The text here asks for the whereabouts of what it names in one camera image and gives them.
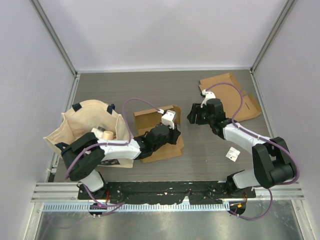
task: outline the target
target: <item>small white object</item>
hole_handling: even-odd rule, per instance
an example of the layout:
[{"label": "small white object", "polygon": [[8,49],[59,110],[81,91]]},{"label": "small white object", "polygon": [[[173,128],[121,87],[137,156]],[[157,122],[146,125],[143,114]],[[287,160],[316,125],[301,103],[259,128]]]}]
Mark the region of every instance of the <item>small white object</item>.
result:
[{"label": "small white object", "polygon": [[204,95],[204,100],[201,103],[201,108],[203,105],[207,105],[207,101],[209,99],[215,99],[216,95],[212,91],[206,91],[205,89],[202,90],[202,95]]},{"label": "small white object", "polygon": [[93,128],[91,129],[91,132],[94,133],[94,135],[95,135],[95,137],[96,137],[97,139],[102,139],[103,136],[104,136],[104,132],[103,132],[103,131],[100,131],[98,128],[95,128],[95,127],[93,127]]},{"label": "small white object", "polygon": [[230,147],[230,150],[227,152],[227,154],[225,155],[228,159],[230,159],[231,161],[236,161],[238,156],[240,154],[240,151],[235,149],[234,147]]},{"label": "small white object", "polygon": [[167,110],[165,112],[165,114],[163,114],[161,116],[161,123],[163,125],[169,126],[172,129],[175,129],[175,119],[177,117],[177,114],[175,111],[172,110]]}]

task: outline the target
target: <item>canvas tote bag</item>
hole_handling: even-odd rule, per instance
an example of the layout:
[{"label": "canvas tote bag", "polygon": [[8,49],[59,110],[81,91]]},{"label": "canvas tote bag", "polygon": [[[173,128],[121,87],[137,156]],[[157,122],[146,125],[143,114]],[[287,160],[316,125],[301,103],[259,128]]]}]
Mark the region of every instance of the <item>canvas tote bag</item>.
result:
[{"label": "canvas tote bag", "polygon": [[[61,157],[61,150],[55,145],[66,143],[70,145],[92,128],[102,127],[113,132],[116,140],[128,140],[129,132],[124,118],[116,113],[114,105],[108,105],[99,100],[86,100],[72,105],[67,112],[62,113],[63,122],[60,127],[44,140],[49,147]],[[116,168],[132,168],[132,159],[112,159],[104,161],[100,166]]]}]

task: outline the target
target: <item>black mounting plate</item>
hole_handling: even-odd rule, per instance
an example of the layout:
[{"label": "black mounting plate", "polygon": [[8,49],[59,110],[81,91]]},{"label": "black mounting plate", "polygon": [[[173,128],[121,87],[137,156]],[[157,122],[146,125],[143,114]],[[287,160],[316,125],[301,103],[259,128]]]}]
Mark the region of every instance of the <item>black mounting plate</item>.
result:
[{"label": "black mounting plate", "polygon": [[[108,182],[106,189],[112,204],[172,205],[182,203],[187,196],[191,205],[203,205],[221,203],[219,199],[243,198],[244,193],[248,198],[256,197],[251,187],[230,195],[226,183],[219,181],[115,181]],[[78,199],[90,198],[86,192],[79,191]]]}]

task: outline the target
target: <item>white wall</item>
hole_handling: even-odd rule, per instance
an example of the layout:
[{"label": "white wall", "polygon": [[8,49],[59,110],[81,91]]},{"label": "white wall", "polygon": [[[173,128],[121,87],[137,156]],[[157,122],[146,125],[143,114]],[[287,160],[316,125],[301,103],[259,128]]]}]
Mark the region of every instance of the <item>white wall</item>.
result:
[{"label": "white wall", "polygon": [[1,2],[0,43],[0,235],[21,240],[73,77],[27,0]]},{"label": "white wall", "polygon": [[320,1],[298,0],[257,69],[271,125],[297,157],[320,226]]},{"label": "white wall", "polygon": [[251,67],[286,0],[40,0],[80,71]]}]

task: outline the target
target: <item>cardboard sheet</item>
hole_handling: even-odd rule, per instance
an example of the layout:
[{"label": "cardboard sheet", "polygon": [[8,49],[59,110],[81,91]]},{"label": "cardboard sheet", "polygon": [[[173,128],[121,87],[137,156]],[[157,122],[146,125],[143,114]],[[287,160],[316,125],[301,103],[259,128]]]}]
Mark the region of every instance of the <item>cardboard sheet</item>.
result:
[{"label": "cardboard sheet", "polygon": [[[239,113],[236,115],[235,120],[240,122],[248,119],[253,119],[262,113],[261,107],[257,100],[251,94],[247,95],[243,91],[240,84],[232,73],[226,73],[219,76],[209,77],[200,80],[199,88],[204,90],[217,83],[230,83],[238,87],[243,96],[243,105]],[[220,99],[223,104],[227,118],[232,118],[233,114],[239,108],[241,98],[236,89],[229,85],[218,85],[211,89],[217,99]]]},{"label": "cardboard sheet", "polygon": [[[173,110],[177,113],[177,118],[175,123],[180,125],[181,110],[178,106],[169,105],[159,107],[163,110]],[[154,128],[155,125],[161,122],[161,114],[155,109],[143,110],[134,113],[134,121],[138,135],[144,134],[146,131]],[[158,160],[169,159],[173,157],[178,157],[183,154],[184,141],[182,136],[179,136],[176,145],[165,144],[157,151],[155,151],[151,156],[142,159],[143,163],[150,163]]]}]

